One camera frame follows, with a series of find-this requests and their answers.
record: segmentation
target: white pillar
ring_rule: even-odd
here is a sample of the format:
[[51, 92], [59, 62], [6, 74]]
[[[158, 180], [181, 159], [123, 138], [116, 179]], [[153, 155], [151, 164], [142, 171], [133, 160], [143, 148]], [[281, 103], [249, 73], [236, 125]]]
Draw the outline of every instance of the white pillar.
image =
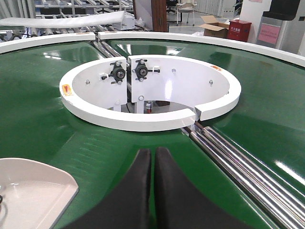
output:
[[251, 30], [248, 38], [249, 43], [255, 43], [261, 17], [264, 11], [269, 11], [272, 0], [262, 0], [262, 2], [254, 2], [244, 0], [240, 20], [251, 22]]

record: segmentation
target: warning label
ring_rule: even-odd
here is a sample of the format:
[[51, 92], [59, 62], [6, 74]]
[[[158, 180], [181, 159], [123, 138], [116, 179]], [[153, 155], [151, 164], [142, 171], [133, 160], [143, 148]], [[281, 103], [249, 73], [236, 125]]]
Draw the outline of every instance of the warning label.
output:
[[258, 35], [258, 40], [270, 44], [276, 44], [280, 29], [281, 27], [279, 26], [262, 24], [261, 30]]
[[72, 95], [71, 88], [70, 88], [70, 86], [68, 84], [64, 84], [62, 86], [62, 92], [63, 92], [64, 96]]
[[218, 67], [218, 66], [216, 66], [216, 65], [212, 65], [211, 67], [214, 68], [214, 69], [216, 69], [216, 70], [219, 70], [219, 71], [222, 70], [222, 68], [220, 68], [220, 67]]

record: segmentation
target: metal roller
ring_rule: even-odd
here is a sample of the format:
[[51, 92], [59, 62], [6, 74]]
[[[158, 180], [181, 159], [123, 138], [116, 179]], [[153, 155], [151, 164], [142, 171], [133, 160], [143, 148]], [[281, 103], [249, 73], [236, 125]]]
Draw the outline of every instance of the metal roller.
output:
[[110, 52], [113, 56], [115, 57], [122, 56], [106, 42], [101, 41], [100, 43], [102, 44], [103, 48], [106, 49], [108, 52]]
[[114, 57], [113, 55], [111, 55], [111, 53], [109, 53], [107, 50], [105, 50], [101, 44], [97, 43], [97, 42], [92, 42], [93, 46], [102, 53], [102, 55], [106, 58], [111, 58]]
[[212, 128], [201, 132], [191, 131], [189, 137], [269, 215], [288, 229], [305, 229], [304, 206], [299, 200]]

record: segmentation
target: bolt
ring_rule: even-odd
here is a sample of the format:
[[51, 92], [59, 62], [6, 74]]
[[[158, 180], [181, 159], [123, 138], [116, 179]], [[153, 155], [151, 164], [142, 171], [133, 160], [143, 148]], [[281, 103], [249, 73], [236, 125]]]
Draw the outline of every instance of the bolt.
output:
[[121, 79], [125, 76], [125, 74], [124, 72], [117, 72], [116, 76]]
[[144, 68], [140, 69], [140, 75], [146, 75], [147, 71]]

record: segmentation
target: red fire extinguisher box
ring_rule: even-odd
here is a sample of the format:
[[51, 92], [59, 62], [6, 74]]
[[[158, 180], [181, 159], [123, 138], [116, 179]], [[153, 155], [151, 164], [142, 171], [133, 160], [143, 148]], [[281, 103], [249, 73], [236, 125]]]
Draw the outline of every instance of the red fire extinguisher box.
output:
[[231, 40], [247, 42], [250, 28], [251, 28], [251, 22], [232, 20], [230, 21], [227, 38]]

